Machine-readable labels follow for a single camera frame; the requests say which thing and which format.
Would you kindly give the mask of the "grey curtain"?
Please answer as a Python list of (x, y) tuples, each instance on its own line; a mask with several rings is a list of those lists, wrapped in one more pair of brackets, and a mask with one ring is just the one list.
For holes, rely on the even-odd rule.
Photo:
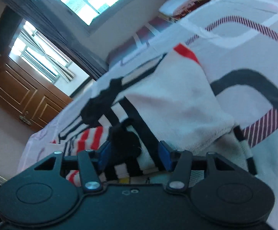
[(2, 0), (95, 79), (108, 71), (99, 56), (80, 42), (88, 35), (85, 23), (59, 0)]

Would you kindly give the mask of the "purple striped mattress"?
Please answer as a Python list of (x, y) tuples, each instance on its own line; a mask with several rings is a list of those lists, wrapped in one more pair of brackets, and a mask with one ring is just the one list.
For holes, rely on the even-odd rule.
[(120, 62), (124, 57), (144, 46), (149, 40), (168, 28), (176, 20), (159, 14), (143, 25), (128, 40), (113, 49), (106, 58), (109, 69)]

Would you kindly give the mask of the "pink white patterned bedsheet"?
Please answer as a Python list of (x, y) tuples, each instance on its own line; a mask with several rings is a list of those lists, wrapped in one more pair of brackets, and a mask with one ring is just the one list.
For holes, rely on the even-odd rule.
[(61, 148), (59, 132), (113, 78), (178, 42), (194, 52), (219, 105), (240, 125), (258, 177), (275, 193), (268, 222), (278, 229), (278, 0), (210, 1), (142, 45), (112, 57), (105, 76), (30, 136), (18, 171)]

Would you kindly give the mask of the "wooden brown door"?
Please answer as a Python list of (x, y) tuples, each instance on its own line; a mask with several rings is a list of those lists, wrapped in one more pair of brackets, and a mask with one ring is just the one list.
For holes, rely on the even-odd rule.
[(37, 132), (72, 99), (19, 57), (0, 56), (0, 106)]

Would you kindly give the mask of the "striped white red black sweater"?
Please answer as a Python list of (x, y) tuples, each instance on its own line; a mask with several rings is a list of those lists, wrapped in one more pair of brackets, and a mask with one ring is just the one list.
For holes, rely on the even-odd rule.
[(217, 152), (251, 174), (256, 167), (235, 119), (219, 105), (194, 53), (179, 44), (94, 89), (53, 143), (66, 156), (109, 142), (103, 182), (151, 183), (165, 167), (158, 144), (204, 156)]

